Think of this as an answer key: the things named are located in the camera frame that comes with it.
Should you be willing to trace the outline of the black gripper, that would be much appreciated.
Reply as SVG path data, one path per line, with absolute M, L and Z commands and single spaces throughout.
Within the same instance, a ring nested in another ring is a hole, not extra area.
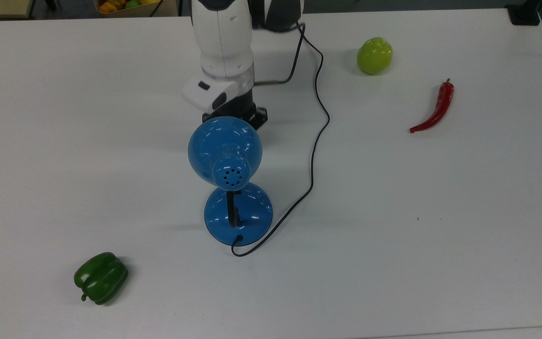
M 241 119 L 250 124 L 255 130 L 258 130 L 268 121 L 267 110 L 254 103 L 252 90 L 231 100 L 227 100 L 219 107 L 216 107 L 212 113 L 203 113 L 202 123 L 224 116 Z

